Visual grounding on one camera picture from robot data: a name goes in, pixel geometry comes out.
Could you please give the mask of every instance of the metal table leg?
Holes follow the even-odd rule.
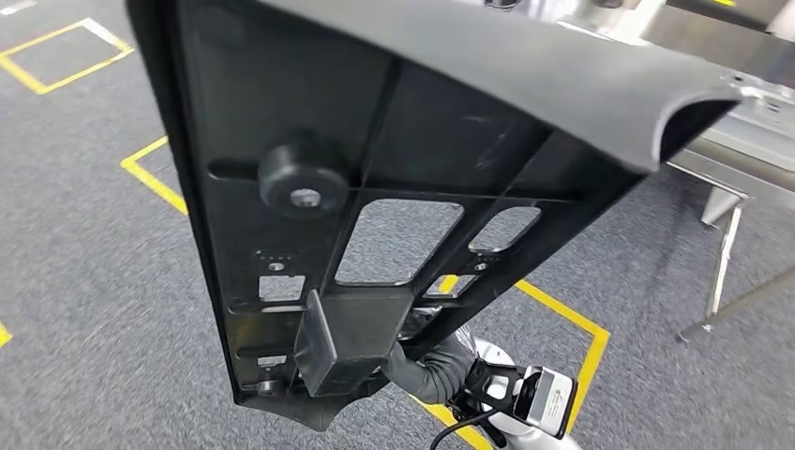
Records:
[[[736,204],[731,210],[731,216],[729,217],[728,225],[724,231],[723,241],[721,242],[721,251],[717,265],[715,267],[715,276],[712,279],[707,314],[703,321],[694,323],[684,331],[681,331],[677,336],[678,340],[680,341],[686,341],[698,330],[707,332],[712,330],[713,325],[711,320],[718,314],[718,310],[720,309],[720,301],[721,295],[723,294],[724,280],[726,279],[728,260],[731,258],[731,248],[734,246],[734,238],[737,235],[737,228],[740,225],[740,216],[742,212],[742,203]]]
[[[728,213],[732,208],[743,201],[743,197],[729,192],[721,187],[713,186],[710,197],[704,206],[701,221],[707,225],[716,226],[715,222]]]
[[[698,331],[709,331],[714,324],[721,322],[732,313],[740,309],[747,308],[760,300],[770,298],[770,296],[773,295],[778,289],[792,283],[795,283],[795,267],[792,267],[773,280],[768,281],[767,283],[751,290],[750,292],[747,292],[745,295],[729,303],[728,305],[721,307],[717,312],[715,312],[713,315],[707,316],[707,318],[703,321],[690,325],[690,327],[682,331],[677,338],[681,341],[687,341],[687,339],[689,339]]]

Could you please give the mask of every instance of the gray carpet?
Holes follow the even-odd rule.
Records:
[[[0,16],[0,50],[84,17],[133,43],[119,1],[40,3]],[[54,48],[19,62],[49,82],[107,57]],[[0,446],[426,447],[440,424],[392,386],[325,433],[233,406],[188,220],[119,167],[162,135],[136,53],[45,96],[0,70],[0,321],[14,335],[0,349]],[[167,147],[141,164],[176,188]],[[528,277],[611,333],[573,432],[585,448],[795,447],[792,290],[673,341],[705,308],[720,242],[698,222],[707,190],[663,170]],[[748,207],[727,297],[795,264],[794,219]],[[522,363],[570,373],[590,343],[516,290],[472,325]]]

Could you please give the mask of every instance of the black cable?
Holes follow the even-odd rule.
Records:
[[[442,432],[440,432],[439,434],[436,435],[436,438],[433,440],[433,442],[430,443],[430,447],[428,447],[427,450],[436,450],[436,447],[439,446],[439,443],[442,441],[442,439],[446,438],[448,434],[450,434],[450,433],[452,433],[454,431],[458,431],[458,430],[460,430],[460,429],[462,429],[464,427],[468,427],[469,425],[476,424],[476,423],[480,422],[481,420],[483,420],[483,419],[485,419],[487,417],[491,417],[492,415],[494,415],[496,413],[498,413],[498,411],[492,409],[489,412],[484,412],[484,413],[482,413],[480,415],[476,415],[475,417],[473,417],[471,419],[467,419],[467,420],[458,422],[457,424],[451,425],[450,427],[447,427],[447,428],[443,429]]]

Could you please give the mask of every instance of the gray flexible sleeve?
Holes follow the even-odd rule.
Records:
[[[461,389],[476,357],[474,339],[465,325],[420,362],[406,358],[396,342],[381,369],[390,381],[419,400],[440,404]]]

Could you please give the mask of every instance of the plastic car part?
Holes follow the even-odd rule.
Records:
[[[695,58],[454,2],[127,5],[234,401],[320,430],[386,385],[410,310],[436,311],[401,340],[419,358],[737,101]],[[359,212],[382,199],[463,214],[411,279],[338,283]],[[530,229],[470,249],[516,206],[540,210]],[[477,279],[425,295],[447,274]],[[271,277],[303,277],[298,298],[261,298]]]

